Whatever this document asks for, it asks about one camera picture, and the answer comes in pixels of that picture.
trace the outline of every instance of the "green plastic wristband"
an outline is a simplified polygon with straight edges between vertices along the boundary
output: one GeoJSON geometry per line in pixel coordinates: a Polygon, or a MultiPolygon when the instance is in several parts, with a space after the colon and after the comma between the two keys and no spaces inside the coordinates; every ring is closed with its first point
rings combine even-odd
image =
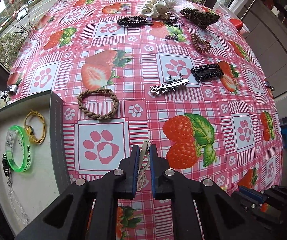
{"type": "Polygon", "coordinates": [[[9,128],[8,133],[7,133],[7,140],[5,143],[5,155],[7,157],[8,163],[11,167],[16,172],[23,172],[29,169],[30,163],[31,163],[31,146],[30,146],[30,141],[29,137],[24,130],[24,128],[18,126],[18,125],[13,125],[9,128]],[[18,167],[18,165],[14,162],[13,159],[13,143],[14,139],[16,136],[19,136],[22,141],[22,148],[23,148],[23,161],[21,167],[18,167]]]}

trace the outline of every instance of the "pink checkered tablecloth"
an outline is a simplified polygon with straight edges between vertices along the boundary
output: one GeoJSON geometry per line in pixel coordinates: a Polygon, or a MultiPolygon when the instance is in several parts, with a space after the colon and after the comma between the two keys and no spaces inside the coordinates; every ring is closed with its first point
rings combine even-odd
{"type": "MultiPolygon", "coordinates": [[[[187,19],[182,31],[161,22],[129,29],[117,25],[119,18],[139,15],[144,1],[57,1],[20,50],[8,83],[20,74],[23,79],[10,101],[49,89],[62,98],[71,182],[101,178],[130,155],[132,145],[149,139],[171,167],[190,179],[211,178],[229,194],[247,172],[250,177],[243,183],[256,190],[278,185],[278,113],[245,39],[223,16],[206,30],[187,19]],[[130,9],[123,10],[124,4],[130,9]],[[177,33],[179,40],[166,40],[169,33],[177,33]],[[210,42],[208,53],[193,48],[191,33],[210,42]],[[192,67],[217,62],[228,79],[198,83],[190,73],[192,67]],[[189,79],[187,87],[150,94],[150,86],[179,73],[189,79]],[[120,104],[114,119],[95,121],[78,109],[77,95],[103,86],[115,92],[120,104]]],[[[180,16],[181,9],[175,7],[172,14],[180,16]]],[[[111,105],[105,96],[85,100],[85,106],[99,114],[111,105]]],[[[145,175],[136,198],[119,201],[117,239],[173,240],[171,203],[153,199],[149,170],[145,175]]]]}

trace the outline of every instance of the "brown braided hair tie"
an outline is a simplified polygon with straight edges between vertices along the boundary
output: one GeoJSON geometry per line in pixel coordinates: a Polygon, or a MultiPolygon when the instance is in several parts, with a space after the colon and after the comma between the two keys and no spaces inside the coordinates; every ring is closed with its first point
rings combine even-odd
{"type": "Polygon", "coordinates": [[[112,90],[108,88],[97,88],[96,90],[86,90],[85,92],[82,92],[79,96],[77,96],[77,99],[78,99],[79,109],[81,109],[82,112],[86,114],[86,116],[91,117],[96,120],[106,120],[106,119],[113,118],[116,114],[116,111],[119,105],[118,98],[112,92],[112,90]],[[110,98],[113,101],[113,106],[112,106],[112,110],[109,113],[104,114],[104,115],[99,115],[94,112],[90,112],[85,106],[82,105],[83,98],[87,98],[90,94],[95,94],[95,93],[110,95],[110,98]]]}
{"type": "Polygon", "coordinates": [[[198,34],[190,34],[190,37],[191,37],[191,41],[192,41],[192,44],[193,46],[195,47],[196,51],[198,51],[199,53],[205,53],[205,52],[208,52],[211,48],[211,45],[208,41],[204,41],[202,39],[200,39],[200,37],[198,36],[198,34]],[[205,48],[201,48],[199,46],[199,43],[204,45],[205,48]]]}

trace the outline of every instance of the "table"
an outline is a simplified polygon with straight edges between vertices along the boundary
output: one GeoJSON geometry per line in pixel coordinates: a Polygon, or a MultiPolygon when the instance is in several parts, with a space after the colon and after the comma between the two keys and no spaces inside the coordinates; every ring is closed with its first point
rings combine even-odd
{"type": "MultiPolygon", "coordinates": [[[[30,33],[14,64],[9,82],[20,75],[22,81],[11,101],[48,89],[64,101],[63,140],[71,182],[101,178],[130,155],[132,145],[149,139],[159,156],[168,154],[172,166],[184,168],[178,171],[187,178],[211,178],[229,194],[254,168],[254,189],[279,184],[278,113],[244,38],[226,15],[206,30],[187,19],[182,32],[160,22],[129,29],[117,25],[121,17],[138,15],[143,2],[59,0],[30,33]],[[130,9],[123,10],[124,4],[130,9]],[[164,39],[170,32],[179,40],[164,39]],[[208,53],[193,48],[191,33],[210,42],[208,53]],[[198,83],[190,73],[192,67],[217,62],[225,72],[221,80],[198,83]],[[159,96],[149,92],[150,86],[180,73],[189,79],[186,88],[159,96]],[[120,100],[116,118],[109,121],[89,119],[78,109],[77,95],[102,86],[120,100]]],[[[180,16],[180,9],[175,7],[172,14],[180,16]]],[[[111,105],[105,96],[85,100],[96,113],[107,113],[111,105]]],[[[153,200],[149,170],[145,175],[136,198],[119,201],[117,239],[172,240],[171,203],[153,200]],[[130,214],[125,216],[128,226],[121,221],[125,213],[130,214]]]]}

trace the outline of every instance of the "silver screw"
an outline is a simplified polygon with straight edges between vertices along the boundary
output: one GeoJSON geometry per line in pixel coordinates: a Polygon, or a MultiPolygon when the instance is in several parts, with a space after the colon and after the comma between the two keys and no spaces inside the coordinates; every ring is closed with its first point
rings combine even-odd
{"type": "Polygon", "coordinates": [[[85,179],[80,178],[80,179],[76,180],[76,185],[77,186],[82,186],[83,184],[85,184],[85,179]]]}
{"type": "Polygon", "coordinates": [[[120,176],[123,174],[123,170],[122,169],[116,169],[113,171],[113,174],[115,174],[116,176],[120,176]]]}
{"type": "Polygon", "coordinates": [[[165,170],[165,175],[167,175],[167,176],[174,175],[174,170],[172,170],[172,169],[165,170]]]}
{"type": "Polygon", "coordinates": [[[211,179],[205,179],[205,180],[203,181],[203,184],[204,184],[206,187],[210,187],[210,186],[213,185],[213,182],[212,182],[211,179]]]}

